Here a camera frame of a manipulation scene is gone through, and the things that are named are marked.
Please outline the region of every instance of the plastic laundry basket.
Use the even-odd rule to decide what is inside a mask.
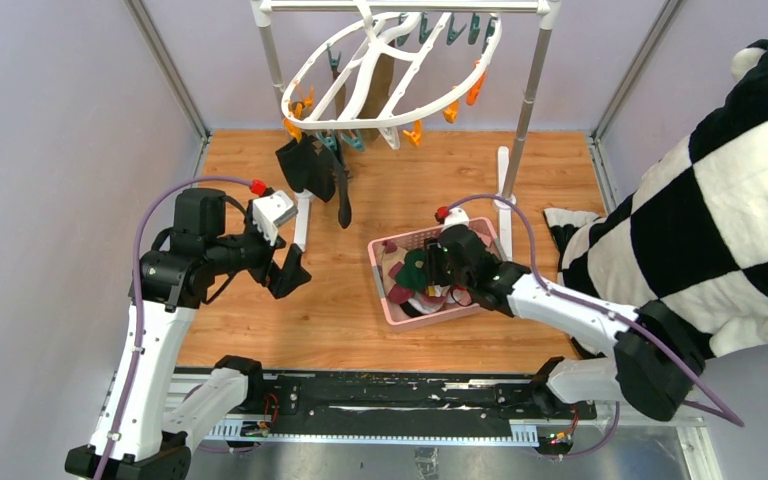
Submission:
[[[497,256],[499,255],[499,252],[501,251],[499,239],[496,236],[496,230],[493,228],[493,224],[490,223],[490,219],[486,217],[473,218],[469,221],[469,228],[477,233],[489,237],[491,241],[490,245],[488,245],[488,249]],[[418,230],[402,235],[378,238],[369,242],[369,246],[367,247],[367,250],[369,251],[369,262],[372,264],[372,275],[375,278],[375,286],[378,289],[378,297],[381,300],[381,307],[384,309],[384,318],[387,320],[387,323],[390,324],[393,330],[397,332],[403,332],[412,330],[414,328],[424,327],[426,325],[445,322],[446,320],[452,320],[454,318],[472,315],[482,310],[478,305],[462,307],[458,304],[447,303],[441,310],[437,312],[429,315],[423,315],[421,317],[411,318],[402,311],[401,307],[387,300],[387,295],[384,292],[384,284],[381,277],[383,273],[378,265],[378,259],[375,258],[375,247],[389,240],[406,250],[422,248],[425,239],[437,238],[442,230],[443,226],[440,225],[437,227],[426,228],[425,230]]]

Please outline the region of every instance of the wooden floor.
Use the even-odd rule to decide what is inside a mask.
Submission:
[[[199,312],[179,364],[212,365],[223,355],[235,354],[269,368],[533,372],[550,356],[571,356],[563,333],[499,313],[393,333],[370,273],[370,240],[434,226],[437,207],[469,194],[495,192],[496,149],[509,145],[512,136],[429,132],[420,148],[402,142],[401,150],[393,151],[378,140],[365,153],[350,153],[353,222],[347,230],[340,229],[336,198],[329,204],[314,203],[303,259],[312,282],[275,301],[241,275]],[[274,154],[284,143],[281,132],[218,132],[204,173],[260,178],[289,193]],[[558,254],[541,210],[603,209],[584,136],[530,134],[519,172],[514,193],[535,226],[540,271],[554,279]],[[243,201],[251,198],[245,188],[216,186]],[[239,231],[239,213],[229,212],[228,232]],[[473,202],[467,212],[497,224],[489,202]],[[525,228],[516,217],[514,225],[514,258],[528,264]],[[292,241],[291,226],[281,233]]]

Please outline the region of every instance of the clothes drying rack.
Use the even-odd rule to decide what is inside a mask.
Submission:
[[[492,59],[496,45],[501,38],[501,14],[519,13],[535,14],[541,17],[540,30],[537,43],[534,48],[531,69],[523,92],[522,107],[511,149],[500,146],[496,153],[498,193],[516,203],[513,194],[517,171],[525,148],[526,134],[531,122],[531,114],[534,110],[534,100],[540,76],[543,72],[543,64],[549,49],[549,39],[557,19],[561,0],[535,0],[535,1],[476,1],[476,0],[252,0],[252,11],[255,23],[260,31],[260,38],[269,65],[269,74],[272,78],[272,86],[275,98],[281,109],[283,117],[291,124],[302,130],[337,130],[378,128],[382,137],[391,148],[399,148],[399,136],[396,126],[409,124],[415,120],[432,115],[446,108],[453,101],[466,93],[480,77]],[[361,20],[341,30],[328,41],[317,48],[307,62],[299,70],[298,74],[290,81],[290,88],[286,88],[281,67],[278,63],[278,51],[275,47],[275,39],[272,35],[272,14],[278,12],[357,12]],[[418,52],[405,52],[389,46],[393,39],[405,35],[417,28],[420,23],[420,13],[442,13],[435,27],[430,30],[425,42]],[[438,35],[445,28],[449,17],[453,13],[488,13],[499,20],[496,32],[485,41],[485,48],[481,58],[476,62],[475,70],[451,92],[429,103],[404,114],[392,114],[393,108],[404,95],[405,87],[413,79],[425,56],[434,46]],[[400,23],[388,30],[383,30],[388,20],[399,19]],[[363,30],[366,39],[358,48],[358,51],[343,69],[341,75],[334,81],[323,99],[313,111],[304,119],[295,118],[290,110],[290,96],[298,87],[300,81],[313,65],[314,61],[321,57],[330,45],[337,40],[355,32]],[[404,77],[397,84],[391,94],[388,103],[382,109],[381,114],[374,119],[358,119],[359,113],[368,93],[369,83],[372,78],[372,70],[380,55],[391,55],[397,59],[411,62]],[[324,109],[333,101],[335,93],[346,82],[352,69],[358,69],[358,79],[355,84],[352,97],[347,101],[343,112],[333,120],[322,120]],[[294,243],[302,250],[307,248],[308,225],[310,221],[310,203],[313,194],[308,191],[296,193],[298,216],[296,217]],[[511,225],[511,208],[494,201],[494,207],[499,214],[499,240],[502,250],[507,258],[513,258],[513,231]]]

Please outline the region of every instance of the checkered blanket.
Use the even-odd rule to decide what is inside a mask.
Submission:
[[[716,356],[768,344],[768,40],[731,70],[724,105],[614,212],[544,212],[560,283],[623,304],[660,299]]]

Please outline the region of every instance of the orange clothespin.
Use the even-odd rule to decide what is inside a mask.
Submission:
[[[413,131],[402,130],[402,133],[408,137],[408,141],[411,142],[414,147],[418,147],[422,140],[422,120],[413,122]]]
[[[455,123],[455,120],[458,119],[458,107],[460,106],[461,100],[456,99],[454,102],[452,102],[451,105],[446,107],[445,110],[443,110],[443,118],[446,119],[449,123]]]
[[[478,81],[475,82],[475,84],[472,86],[472,88],[469,89],[469,92],[466,94],[466,104],[469,106],[475,105],[475,101],[478,100],[478,94],[481,93],[481,86],[484,85],[484,78],[487,77],[487,72],[481,74],[480,77],[478,77]]]
[[[290,112],[290,115],[295,118],[300,118],[302,116],[302,108],[302,104],[297,103],[295,111]],[[287,133],[295,138],[297,142],[302,141],[302,130],[299,127],[293,125],[293,122],[291,122],[289,118],[284,119],[284,129],[287,130]]]
[[[296,84],[296,91],[299,92],[299,96],[302,97],[304,108],[313,108],[313,87],[310,87],[310,96],[307,98],[302,94],[302,89],[299,87],[298,83]]]

